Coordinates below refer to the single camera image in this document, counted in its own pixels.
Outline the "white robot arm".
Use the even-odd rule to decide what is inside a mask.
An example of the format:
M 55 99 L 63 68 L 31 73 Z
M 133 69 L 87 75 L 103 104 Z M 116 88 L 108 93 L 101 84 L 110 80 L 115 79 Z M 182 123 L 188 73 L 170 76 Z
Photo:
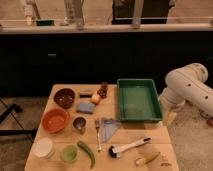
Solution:
M 213 88 L 205 84 L 206 67 L 192 63 L 170 71 L 165 77 L 166 88 L 160 95 L 165 110 L 181 108 L 188 100 L 213 117 Z

